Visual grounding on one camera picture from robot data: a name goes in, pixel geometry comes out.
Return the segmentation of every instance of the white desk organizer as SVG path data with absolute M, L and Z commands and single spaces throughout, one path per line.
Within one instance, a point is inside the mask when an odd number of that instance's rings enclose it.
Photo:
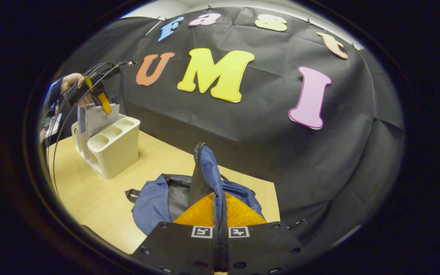
M 138 160 L 139 125 L 140 120 L 119 114 L 117 122 L 88 140 L 86 132 L 79 136 L 76 122 L 71 127 L 74 147 L 91 168 L 110 180 Z

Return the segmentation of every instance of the wooden table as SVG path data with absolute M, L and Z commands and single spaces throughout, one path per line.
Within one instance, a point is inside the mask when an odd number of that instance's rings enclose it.
M 50 147 L 52 178 L 54 146 Z M 75 150 L 72 137 L 59 141 L 55 156 L 55 181 L 67 211 L 82 225 L 122 251 L 131 254 L 146 238 L 135 225 L 128 189 L 140 190 L 161 173 L 192 175 L 192 154 L 179 150 L 144 132 L 139 132 L 138 161 L 111 180 L 102 179 Z M 267 222 L 280 220 L 274 184 L 218 167 L 227 179 L 255 191 Z

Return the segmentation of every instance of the black cable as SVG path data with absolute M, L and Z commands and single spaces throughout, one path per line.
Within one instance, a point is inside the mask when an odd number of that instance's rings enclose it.
M 57 117 L 59 116 L 59 114 L 61 113 L 61 110 L 63 109 L 63 105 L 66 104 L 66 103 L 68 102 L 70 96 L 71 96 L 71 95 L 75 92 L 75 90 L 77 89 L 77 86 L 78 86 L 78 84 L 79 84 L 79 80 L 80 80 L 83 76 L 85 76 L 85 77 L 84 77 L 84 80 L 86 80 L 86 78 L 89 78 L 89 75 L 90 75 L 91 73 L 94 73 L 96 70 L 98 70 L 98 68 L 100 68 L 101 66 L 106 65 L 106 64 L 112 64 L 112 63 L 100 63 L 100 64 L 97 64 L 97 65 L 91 67 L 89 70 L 87 70 L 87 71 L 84 73 L 84 75 L 81 75 L 81 77 L 78 79 L 78 81 L 77 81 L 76 83 L 74 83 L 74 84 L 68 89 L 68 91 L 66 91 L 66 95 L 64 96 L 63 102 L 60 104 L 61 108 L 59 108 L 59 111 L 57 112 L 56 118 L 57 118 Z M 50 133 L 52 133 L 52 131 L 54 130 L 54 126 L 55 126 L 56 122 L 57 122 L 57 121 L 54 120 L 54 123 L 52 123 L 52 127 L 49 127 Z M 45 146 L 47 146 L 47 169 L 48 169 L 48 171 L 49 171 L 49 175 L 50 175 L 49 154 L 50 154 L 50 140 L 51 140 L 51 138 L 52 138 L 52 134 L 49 134 L 49 137 L 48 137 L 47 139 L 45 139 Z M 54 185 L 55 185 L 55 190 L 56 190 L 57 196 L 58 196 L 59 199 L 60 199 L 60 195 L 59 195 L 59 191 L 57 190 L 57 184 L 55 183 L 55 179 L 54 179 Z
M 103 80 L 103 79 L 104 79 L 109 73 L 113 72 L 113 70 L 115 70 L 117 67 L 121 66 L 123 63 L 128 62 L 128 61 L 131 61 L 131 60 L 127 59 L 127 60 L 121 61 L 120 63 L 118 63 L 118 65 L 114 66 L 111 70 L 109 70 L 108 72 L 106 72 L 105 75 L 103 75 L 98 81 L 96 81 L 96 83 L 94 83 L 93 86 L 91 86 L 91 87 L 88 89 L 88 91 L 87 91 L 86 93 L 84 93 L 84 95 L 83 95 L 83 96 L 82 96 L 82 97 L 81 97 L 81 98 L 80 98 L 80 99 L 74 104 L 74 106 L 72 106 L 72 108 L 71 108 L 71 110 L 70 110 L 68 116 L 66 117 L 66 119 L 65 119 L 64 122 L 62 123 L 62 127 L 66 124 L 66 122 L 67 122 L 69 116 L 71 115 L 72 111 L 74 111 L 74 109 L 76 108 L 77 104 L 78 104 L 82 99 L 84 99 L 84 97 L 86 96 L 86 94 L 87 94 L 89 91 L 91 91 L 91 90 L 94 88 L 94 86 L 96 86 L 98 83 L 100 83 L 101 80 Z M 57 189 L 57 182 L 56 182 L 56 180 L 55 180 L 55 154 L 56 154 L 56 152 L 57 152 L 57 144 L 59 143 L 59 138 L 61 137 L 62 129 L 63 129 L 63 128 L 61 128 L 61 130 L 59 131 L 59 134 L 58 134 L 58 136 L 57 136 L 57 140 L 56 140 L 56 142 L 55 142 L 55 148 L 54 148 L 54 159 L 53 159 L 53 162 L 52 162 L 52 172 L 53 172 L 53 177 L 54 177 L 55 191 L 56 191 L 56 193 L 57 193 L 57 196 L 59 196 L 59 199 L 60 199 L 61 197 L 60 197 L 60 195 L 59 195 L 59 190 Z

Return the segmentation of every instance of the blue bag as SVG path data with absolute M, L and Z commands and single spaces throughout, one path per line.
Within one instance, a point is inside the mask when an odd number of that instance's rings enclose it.
M 135 203 L 132 209 L 133 220 L 145 235 L 149 235 L 157 223 L 173 222 L 211 192 L 216 195 L 217 217 L 222 217 L 222 196 L 225 192 L 263 217 L 255 193 L 222 176 L 213 151 L 205 143 L 196 146 L 194 162 L 193 176 L 161 174 L 155 181 L 147 181 L 140 191 L 125 191 L 127 198 Z

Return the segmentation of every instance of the yellow letter m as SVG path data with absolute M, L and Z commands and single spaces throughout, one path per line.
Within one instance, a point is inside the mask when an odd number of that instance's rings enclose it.
M 213 63 L 210 49 L 192 49 L 189 54 L 191 61 L 183 80 L 178 83 L 178 89 L 187 92 L 194 91 L 196 85 L 193 81 L 194 76 L 197 75 L 199 91 L 204 93 L 215 79 L 220 77 L 218 84 L 211 89 L 212 96 L 231 102 L 241 101 L 239 86 L 247 64 L 254 60 L 253 54 L 234 50 L 216 64 Z

